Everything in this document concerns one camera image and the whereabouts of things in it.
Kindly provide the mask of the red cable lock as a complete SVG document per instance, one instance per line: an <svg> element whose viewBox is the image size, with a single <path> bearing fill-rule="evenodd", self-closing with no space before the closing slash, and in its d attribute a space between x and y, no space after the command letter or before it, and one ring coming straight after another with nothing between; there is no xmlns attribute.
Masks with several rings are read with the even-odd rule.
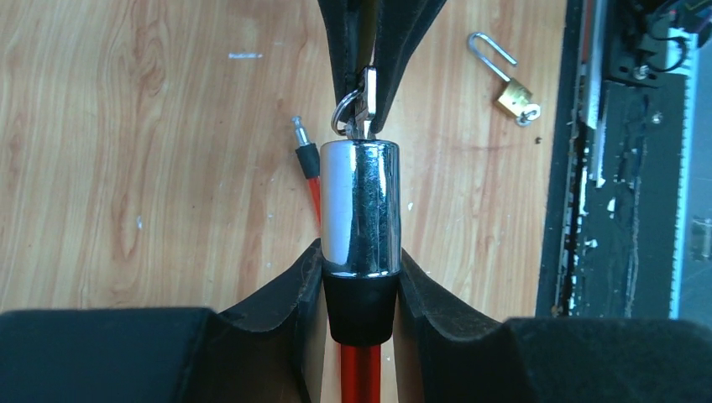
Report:
<svg viewBox="0 0 712 403"><path fill-rule="evenodd" d="M322 241L322 283L340 350L343 402L380 401L381 346L393 333L401 272L400 149L346 139L318 148L291 119Z"/></svg>

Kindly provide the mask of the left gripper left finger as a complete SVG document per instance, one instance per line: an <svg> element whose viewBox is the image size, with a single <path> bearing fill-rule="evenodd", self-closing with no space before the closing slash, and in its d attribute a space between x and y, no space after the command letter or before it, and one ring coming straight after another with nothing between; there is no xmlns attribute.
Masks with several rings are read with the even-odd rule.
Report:
<svg viewBox="0 0 712 403"><path fill-rule="evenodd" d="M22 310L1 316L4 402L317 402L321 243L224 311Z"/></svg>

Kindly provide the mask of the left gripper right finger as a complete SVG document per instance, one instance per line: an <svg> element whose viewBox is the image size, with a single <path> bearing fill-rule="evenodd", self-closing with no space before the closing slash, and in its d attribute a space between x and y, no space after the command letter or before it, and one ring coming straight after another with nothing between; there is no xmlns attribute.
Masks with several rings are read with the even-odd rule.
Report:
<svg viewBox="0 0 712 403"><path fill-rule="evenodd" d="M708 402L711 331L668 319L498 322L401 256L401 402Z"/></svg>

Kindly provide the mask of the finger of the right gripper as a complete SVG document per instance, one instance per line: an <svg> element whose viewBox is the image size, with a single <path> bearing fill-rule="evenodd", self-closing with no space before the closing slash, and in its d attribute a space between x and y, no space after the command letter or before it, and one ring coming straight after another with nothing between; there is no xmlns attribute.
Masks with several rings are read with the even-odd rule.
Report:
<svg viewBox="0 0 712 403"><path fill-rule="evenodd" d="M378 1L373 67L376 71L375 107L371 132L379 133L417 46L438 16L445 0Z"/></svg>
<svg viewBox="0 0 712 403"><path fill-rule="evenodd" d="M333 91L339 103L357 86L360 33L364 2L352 0L317 1L327 35Z"/></svg>

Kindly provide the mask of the silver key with ring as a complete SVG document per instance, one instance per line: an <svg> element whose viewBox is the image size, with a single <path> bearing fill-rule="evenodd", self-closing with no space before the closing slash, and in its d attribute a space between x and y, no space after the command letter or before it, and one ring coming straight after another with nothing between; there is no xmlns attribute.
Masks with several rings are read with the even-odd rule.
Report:
<svg viewBox="0 0 712 403"><path fill-rule="evenodd" d="M331 129L348 139L376 140L371 124L377 113L377 70L369 65L360 73L357 87L345 95L335 107Z"/></svg>

